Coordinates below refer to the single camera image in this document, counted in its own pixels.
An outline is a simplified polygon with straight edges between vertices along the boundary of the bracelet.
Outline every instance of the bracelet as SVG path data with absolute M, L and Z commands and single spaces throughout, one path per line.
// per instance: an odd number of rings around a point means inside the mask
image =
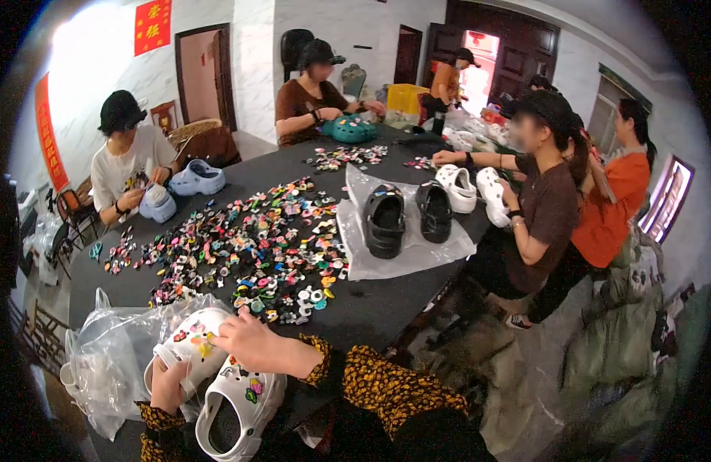
M 114 210 L 116 210 L 119 215 L 126 215 L 128 212 L 120 208 L 120 201 L 114 203 Z

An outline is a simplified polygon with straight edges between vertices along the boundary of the hand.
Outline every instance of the hand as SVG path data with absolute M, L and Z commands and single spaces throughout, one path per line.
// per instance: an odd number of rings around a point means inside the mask
M 171 172 L 167 167 L 155 167 L 153 174 L 150 175 L 150 181 L 159 185 L 166 184 L 166 180 L 171 176 Z
M 130 189 L 117 201 L 117 206 L 122 210 L 132 210 L 139 205 L 145 195 L 144 189 Z
M 466 155 L 462 152 L 440 151 L 433 154 L 433 163 L 436 167 L 464 160 L 466 160 Z
M 343 115 L 343 112 L 336 107 L 323 107 L 322 109 L 317 109 L 317 113 L 319 118 L 326 121 L 333 121 Z
M 363 107 L 368 111 L 373 111 L 377 116 L 383 116 L 387 113 L 387 106 L 380 101 L 364 101 Z
M 519 210 L 520 209 L 520 203 L 517 201 L 517 194 L 512 190 L 512 188 L 509 186 L 509 183 L 506 180 L 499 180 L 500 184 L 502 185 L 502 188 L 504 189 L 504 193 L 502 194 L 502 199 L 504 199 L 504 203 L 507 204 L 508 208 L 510 211 L 513 210 Z
M 235 357 L 243 369 L 258 373 L 286 373 L 282 358 L 287 339 L 275 334 L 250 313 L 230 316 L 220 326 L 220 336 L 210 343 Z
M 150 407 L 158 407 L 174 415 L 183 403 L 181 381 L 191 371 L 188 361 L 177 362 L 170 367 L 160 357 L 153 361 L 153 383 L 151 386 Z

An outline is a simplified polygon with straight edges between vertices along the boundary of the doorway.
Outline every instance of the doorway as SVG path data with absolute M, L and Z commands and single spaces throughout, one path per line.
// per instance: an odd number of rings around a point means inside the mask
M 395 84 L 416 84 L 420 63 L 422 31 L 401 24 L 397 44 L 397 60 L 394 66 Z
M 237 131 L 230 65 L 230 23 L 176 34 L 176 78 L 184 122 L 220 119 Z

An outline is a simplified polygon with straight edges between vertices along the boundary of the red paper with gold characters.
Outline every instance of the red paper with gold characters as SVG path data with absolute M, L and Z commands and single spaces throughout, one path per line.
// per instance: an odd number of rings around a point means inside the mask
M 134 55 L 171 44 L 171 0 L 139 5 L 134 14 Z
M 68 185 L 68 175 L 65 174 L 63 161 L 55 144 L 55 133 L 52 131 L 50 118 L 50 103 L 47 98 L 47 76 L 37 82 L 35 87 L 35 114 L 37 115 L 37 134 L 40 137 L 42 155 L 45 158 L 47 172 L 52 180 L 55 191 L 62 191 Z

